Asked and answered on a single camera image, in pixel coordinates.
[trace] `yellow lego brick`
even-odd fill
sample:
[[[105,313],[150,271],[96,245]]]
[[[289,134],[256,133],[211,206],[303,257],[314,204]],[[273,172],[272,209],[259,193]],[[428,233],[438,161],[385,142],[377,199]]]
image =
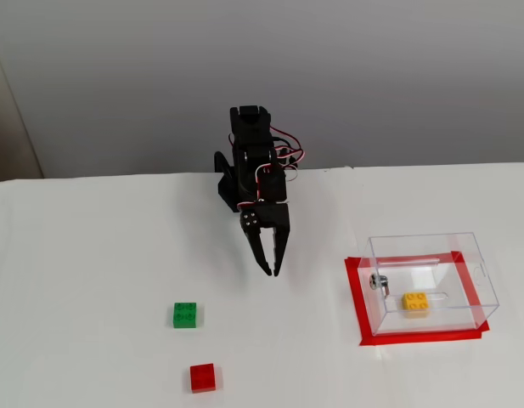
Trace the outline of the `yellow lego brick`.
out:
[[[407,313],[407,317],[426,317],[428,315],[428,298],[423,292],[408,292],[403,295],[403,308],[413,311]]]

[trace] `green lego brick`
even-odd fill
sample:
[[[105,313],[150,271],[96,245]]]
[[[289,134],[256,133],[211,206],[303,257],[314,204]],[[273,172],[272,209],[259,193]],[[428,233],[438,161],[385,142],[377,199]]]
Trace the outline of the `green lego brick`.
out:
[[[195,329],[196,303],[175,303],[173,327],[176,329]]]

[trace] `cable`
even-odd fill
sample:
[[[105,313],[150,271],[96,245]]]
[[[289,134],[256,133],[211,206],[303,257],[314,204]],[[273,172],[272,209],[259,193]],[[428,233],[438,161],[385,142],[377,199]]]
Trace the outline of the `cable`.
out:
[[[299,146],[299,148],[301,148],[301,143],[299,143],[299,140],[296,139],[295,136],[292,136],[291,134],[289,134],[289,133],[287,133],[287,132],[283,132],[282,130],[278,130],[276,127],[273,127],[273,126],[271,126],[271,125],[269,125],[269,128],[270,128],[271,130],[274,130],[274,131],[277,132],[277,133],[283,134],[284,136],[288,136],[289,138],[293,139],[293,140],[297,143],[297,145]]]
[[[275,146],[274,149],[276,151],[279,151],[279,150],[285,150],[285,151],[289,150],[290,151],[290,152],[286,152],[286,153],[284,153],[283,155],[280,155],[280,156],[277,155],[277,159],[278,160],[289,159],[289,163],[288,164],[280,164],[280,165],[282,166],[283,169],[289,167],[289,168],[293,168],[296,171],[296,176],[293,179],[286,180],[286,181],[294,181],[295,179],[297,179],[297,176],[299,175],[299,172],[297,170],[297,163],[299,163],[301,160],[303,160],[305,158],[305,150],[301,147],[300,141],[295,136],[292,136],[291,134],[289,134],[287,132],[284,132],[282,130],[279,130],[276,127],[273,127],[273,126],[269,126],[269,128],[271,130],[273,130],[274,132],[283,134],[284,136],[287,136],[287,137],[291,138],[298,145],[298,148],[294,149],[294,148],[292,148],[292,145],[291,145],[291,143],[288,140],[280,138],[279,136],[273,136],[273,141],[279,141],[279,142],[285,143],[285,145]],[[228,134],[228,141],[231,144],[231,146],[234,147],[234,142],[232,142],[232,140],[231,140],[231,133]],[[295,159],[294,155],[296,155],[297,153],[301,153],[301,154],[300,154],[300,156],[297,159]],[[260,183],[259,183],[259,179],[258,179],[258,171],[261,168],[266,168],[266,167],[271,167],[271,166],[272,166],[271,163],[265,163],[265,164],[262,164],[262,165],[257,167],[256,171],[254,172],[254,178],[256,180],[256,201],[242,201],[239,204],[237,204],[237,209],[238,210],[241,210],[242,206],[254,205],[258,201],[261,200],[261,198],[260,198]]]
[[[283,142],[283,143],[286,143],[288,147],[292,148],[292,145],[290,144],[288,140],[280,138],[279,136],[273,136],[273,142]]]
[[[239,204],[237,204],[237,209],[240,211],[241,206],[253,205],[253,204],[256,204],[256,202],[255,201],[242,201]]]
[[[293,168],[294,170],[296,170],[296,176],[295,176],[292,180],[286,180],[286,181],[287,181],[287,182],[294,181],[295,179],[297,179],[297,176],[299,176],[299,172],[297,171],[297,167],[294,166],[293,164],[287,164],[287,165],[284,166],[283,168],[287,168],[287,167],[291,167],[291,168]]]

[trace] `red lego brick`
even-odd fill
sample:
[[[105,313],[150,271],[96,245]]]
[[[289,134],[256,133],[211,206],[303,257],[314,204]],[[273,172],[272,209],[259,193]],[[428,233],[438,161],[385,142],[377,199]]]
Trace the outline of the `red lego brick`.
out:
[[[216,390],[217,385],[214,377],[214,365],[192,365],[190,367],[190,381],[192,385],[192,393],[204,393],[206,391]]]

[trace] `metal screw head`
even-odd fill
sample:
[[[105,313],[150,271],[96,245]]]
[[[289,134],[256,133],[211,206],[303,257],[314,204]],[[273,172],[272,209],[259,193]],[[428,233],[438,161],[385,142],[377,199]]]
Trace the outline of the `metal screw head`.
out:
[[[388,287],[388,278],[384,275],[377,276],[376,274],[372,274],[369,277],[369,286],[371,286],[371,289],[376,289],[377,287]]]

